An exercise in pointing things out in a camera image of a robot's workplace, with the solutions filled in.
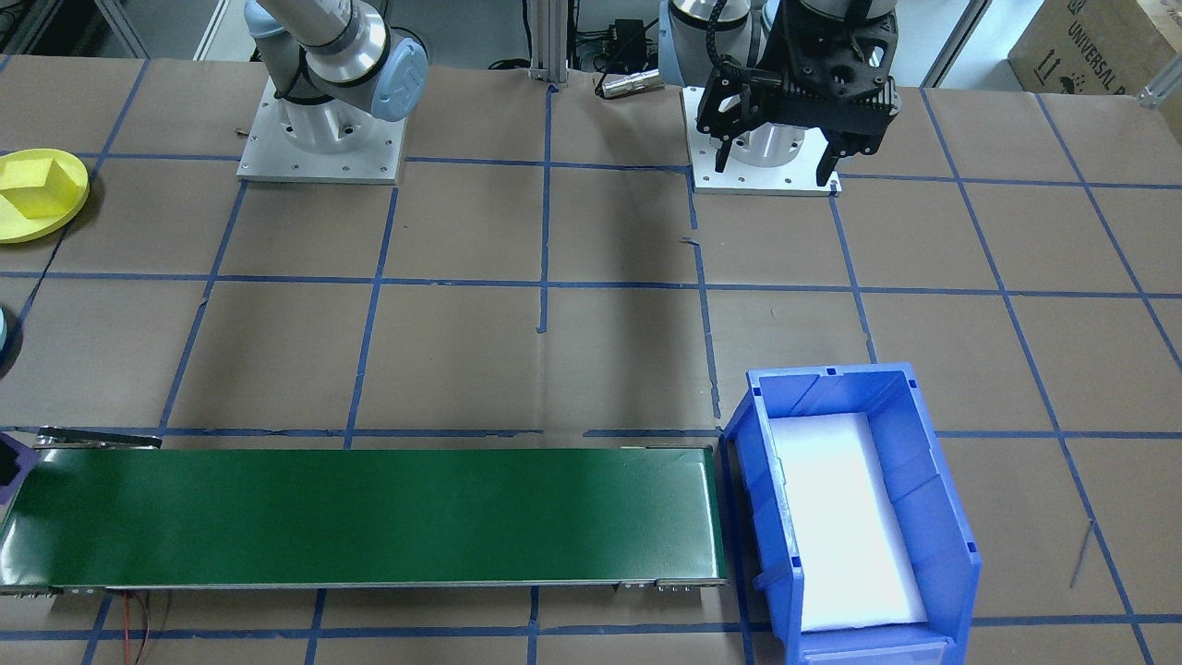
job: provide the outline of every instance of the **floor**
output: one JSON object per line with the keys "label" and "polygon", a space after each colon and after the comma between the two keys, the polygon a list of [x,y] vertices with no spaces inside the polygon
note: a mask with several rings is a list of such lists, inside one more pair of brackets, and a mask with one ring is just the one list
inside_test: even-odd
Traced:
{"label": "floor", "polygon": [[[839,197],[695,195],[673,90],[435,69],[400,188],[239,183],[265,76],[0,60],[0,149],[74,151],[95,183],[65,232],[0,247],[0,430],[715,445],[746,370],[908,361],[985,561],[969,663],[1182,661],[1182,148],[1158,116],[904,90]],[[782,663],[723,496],[726,587],[155,593],[145,661]],[[125,617],[135,643],[118,596],[0,599],[0,661],[119,663]]]}

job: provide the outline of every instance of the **yellow plate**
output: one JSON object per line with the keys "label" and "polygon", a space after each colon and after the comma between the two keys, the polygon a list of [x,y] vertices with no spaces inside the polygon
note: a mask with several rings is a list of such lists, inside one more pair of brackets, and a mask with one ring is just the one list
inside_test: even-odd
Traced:
{"label": "yellow plate", "polygon": [[0,191],[0,242],[24,242],[48,235],[73,219],[86,202],[86,195],[90,193],[86,164],[63,150],[34,148],[5,155],[0,157],[0,181],[5,180],[4,174],[7,169],[20,171],[18,164],[35,159],[53,159],[56,165],[61,169],[60,172],[67,178],[66,182],[58,182],[54,187],[54,194],[61,198],[60,207],[65,211],[46,216],[25,216],[9,200],[9,196]]}

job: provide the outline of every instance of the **cardboard box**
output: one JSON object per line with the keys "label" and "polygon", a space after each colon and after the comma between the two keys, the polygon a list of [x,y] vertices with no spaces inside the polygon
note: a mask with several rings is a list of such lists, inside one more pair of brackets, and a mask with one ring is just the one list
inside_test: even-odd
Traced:
{"label": "cardboard box", "polygon": [[[1031,92],[1137,94],[1182,50],[1182,0],[1044,0],[1009,51]],[[1182,91],[1162,105],[1182,141]]]}

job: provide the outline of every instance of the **blue joint cap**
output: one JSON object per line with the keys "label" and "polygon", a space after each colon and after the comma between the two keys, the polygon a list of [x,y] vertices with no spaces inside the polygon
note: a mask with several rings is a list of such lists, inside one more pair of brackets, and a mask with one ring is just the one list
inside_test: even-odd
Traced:
{"label": "blue joint cap", "polygon": [[287,28],[264,9],[258,0],[249,0],[243,13],[246,14],[246,30],[254,39],[266,39],[287,32]]}
{"label": "blue joint cap", "polygon": [[409,116],[426,85],[427,51],[414,39],[403,39],[377,74],[370,115],[390,122]]}

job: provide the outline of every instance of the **aluminum mounting plate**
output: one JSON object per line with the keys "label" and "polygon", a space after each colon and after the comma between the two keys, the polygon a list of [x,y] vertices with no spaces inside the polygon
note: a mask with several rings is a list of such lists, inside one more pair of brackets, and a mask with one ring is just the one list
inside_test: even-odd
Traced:
{"label": "aluminum mounting plate", "polygon": [[800,151],[795,158],[781,167],[753,167],[730,157],[723,172],[714,170],[714,155],[709,135],[697,131],[697,104],[702,99],[701,87],[684,87],[681,91],[682,109],[686,113],[686,139],[694,167],[694,190],[702,194],[774,194],[781,196],[829,196],[842,191],[842,178],[834,171],[829,182],[817,185],[817,164],[829,142],[820,129],[805,132]]}
{"label": "aluminum mounting plate", "polygon": [[267,79],[259,110],[238,164],[241,180],[261,182],[339,182],[397,184],[407,120],[384,122],[371,129],[359,149],[348,152],[309,152],[285,135],[275,86]]}

